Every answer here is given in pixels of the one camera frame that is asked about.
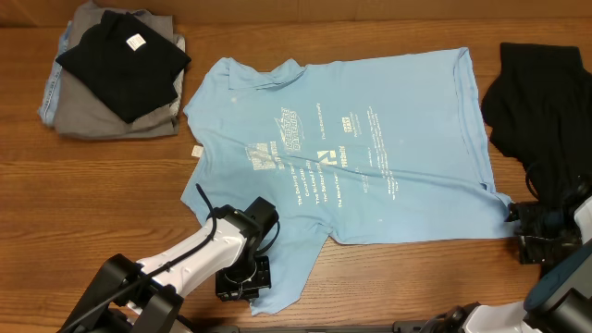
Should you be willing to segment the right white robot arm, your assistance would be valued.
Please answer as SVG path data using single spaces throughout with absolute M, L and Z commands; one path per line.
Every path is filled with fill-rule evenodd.
M 591 176 L 580 176 L 557 207 L 512 203 L 520 261 L 541 265 L 541 278 L 522 302 L 455 306 L 417 332 L 591 333 Z

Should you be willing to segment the light blue printed t-shirt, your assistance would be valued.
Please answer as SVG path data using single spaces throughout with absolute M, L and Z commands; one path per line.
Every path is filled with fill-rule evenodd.
M 184 109 L 203 153 L 181 199 L 277 208 L 274 314 L 302 294 L 327 239 L 341 244 L 500 239 L 510 198 L 496 190 L 467 48 L 259 72 L 219 59 Z

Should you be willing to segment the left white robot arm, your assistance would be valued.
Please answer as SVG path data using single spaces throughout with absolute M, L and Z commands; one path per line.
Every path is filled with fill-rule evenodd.
M 223 302 L 250 301 L 271 287 L 276 207 L 255 199 L 244 211 L 211 208 L 206 224 L 172 248 L 131 261 L 118 253 L 101 266 L 61 327 L 64 332 L 188 332 L 180 316 L 185 298 L 208 278 Z

